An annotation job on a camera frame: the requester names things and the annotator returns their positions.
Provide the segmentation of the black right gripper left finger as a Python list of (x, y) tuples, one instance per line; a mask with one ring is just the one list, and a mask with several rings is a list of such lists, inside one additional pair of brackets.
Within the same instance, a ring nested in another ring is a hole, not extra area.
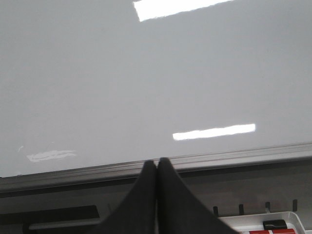
[(133, 188), (91, 234), (153, 234), (156, 215), (156, 166), (144, 162)]

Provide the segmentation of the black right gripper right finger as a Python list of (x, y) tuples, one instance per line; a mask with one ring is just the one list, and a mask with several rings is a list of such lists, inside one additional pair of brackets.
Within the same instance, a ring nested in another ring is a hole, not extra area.
[(157, 169), (157, 217), (160, 234), (236, 234), (187, 188), (168, 158)]

